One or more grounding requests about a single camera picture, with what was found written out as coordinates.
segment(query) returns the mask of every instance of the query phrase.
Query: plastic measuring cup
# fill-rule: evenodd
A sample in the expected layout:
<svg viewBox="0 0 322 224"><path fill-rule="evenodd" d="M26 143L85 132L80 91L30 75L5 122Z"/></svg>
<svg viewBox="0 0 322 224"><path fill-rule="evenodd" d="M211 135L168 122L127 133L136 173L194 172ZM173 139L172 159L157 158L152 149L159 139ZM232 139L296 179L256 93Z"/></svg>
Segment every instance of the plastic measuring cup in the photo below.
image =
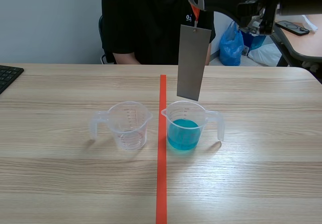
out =
<svg viewBox="0 0 322 224"><path fill-rule="evenodd" d="M125 150L138 150L146 143L147 123L152 113L138 102L122 102L108 112L96 112L90 122L92 138L97 138L97 124L105 123L116 144Z"/></svg>
<svg viewBox="0 0 322 224"><path fill-rule="evenodd" d="M219 112L206 111L197 103L180 101L170 104L161 114L167 118L167 138L178 150L190 150L199 141L208 121L216 121L217 137L224 140L225 125Z"/></svg>

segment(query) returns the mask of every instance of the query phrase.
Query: office chair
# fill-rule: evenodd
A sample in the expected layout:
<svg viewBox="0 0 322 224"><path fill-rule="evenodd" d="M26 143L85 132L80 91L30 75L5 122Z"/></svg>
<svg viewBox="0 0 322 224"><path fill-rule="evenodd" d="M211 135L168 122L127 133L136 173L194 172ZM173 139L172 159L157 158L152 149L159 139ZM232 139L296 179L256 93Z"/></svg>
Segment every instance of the office chair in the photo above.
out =
<svg viewBox="0 0 322 224"><path fill-rule="evenodd" d="M103 48L103 45L105 43L105 39L103 37L103 16L101 16L99 19L99 31L100 31L101 41L102 41L102 48ZM101 57L101 63L102 64L116 64L116 60L114 58L113 53L107 52L104 49L104 55L102 55L102 57Z"/></svg>

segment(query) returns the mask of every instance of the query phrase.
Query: white wall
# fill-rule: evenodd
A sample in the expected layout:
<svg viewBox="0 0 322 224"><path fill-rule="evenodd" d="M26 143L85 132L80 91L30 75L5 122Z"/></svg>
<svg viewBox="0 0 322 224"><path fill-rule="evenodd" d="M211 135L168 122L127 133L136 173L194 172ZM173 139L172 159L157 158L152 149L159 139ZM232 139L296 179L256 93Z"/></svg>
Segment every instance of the white wall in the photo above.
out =
<svg viewBox="0 0 322 224"><path fill-rule="evenodd" d="M232 22L232 19L225 14L215 12L214 15L214 21L215 21L215 29L216 29L216 37L212 41L211 45L211 53L215 53L219 50L219 42L221 40L221 37L223 33L226 31L230 23Z"/></svg>
<svg viewBox="0 0 322 224"><path fill-rule="evenodd" d="M0 0L1 63L100 63L101 0Z"/></svg>

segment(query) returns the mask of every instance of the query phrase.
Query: table surface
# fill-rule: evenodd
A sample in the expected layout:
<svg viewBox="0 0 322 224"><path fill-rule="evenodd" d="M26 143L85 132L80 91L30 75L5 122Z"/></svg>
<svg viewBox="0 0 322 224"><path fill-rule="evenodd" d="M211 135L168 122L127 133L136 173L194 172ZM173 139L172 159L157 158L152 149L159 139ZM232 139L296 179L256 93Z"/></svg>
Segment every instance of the table surface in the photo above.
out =
<svg viewBox="0 0 322 224"><path fill-rule="evenodd" d="M297 36L285 29L281 30L296 53L302 56L322 58L322 15L307 15L307 18L318 27L315 34L309 33L308 35Z"/></svg>
<svg viewBox="0 0 322 224"><path fill-rule="evenodd" d="M1 223L155 223L159 75L176 66L14 64L0 95ZM153 113L140 151L116 147L94 111L139 101ZM220 111L196 149L168 146L168 223L320 224L322 87L293 67L207 66L200 94Z"/></svg>

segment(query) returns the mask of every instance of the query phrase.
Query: smartphone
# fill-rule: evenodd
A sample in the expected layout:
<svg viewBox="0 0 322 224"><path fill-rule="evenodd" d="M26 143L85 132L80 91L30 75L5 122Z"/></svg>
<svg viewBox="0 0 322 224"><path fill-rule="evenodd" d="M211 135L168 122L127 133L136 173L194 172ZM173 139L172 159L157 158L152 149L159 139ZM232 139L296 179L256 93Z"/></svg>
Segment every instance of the smartphone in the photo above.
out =
<svg viewBox="0 0 322 224"><path fill-rule="evenodd" d="M287 30L288 32L291 32L293 34L296 34L298 36L302 36L302 35L306 35L306 34L309 34L309 30L304 28L304 27L301 27L301 26L298 26L296 24L293 24L289 21L280 21L280 22L277 22L275 23L276 26L282 28L282 29L285 29Z"/></svg>

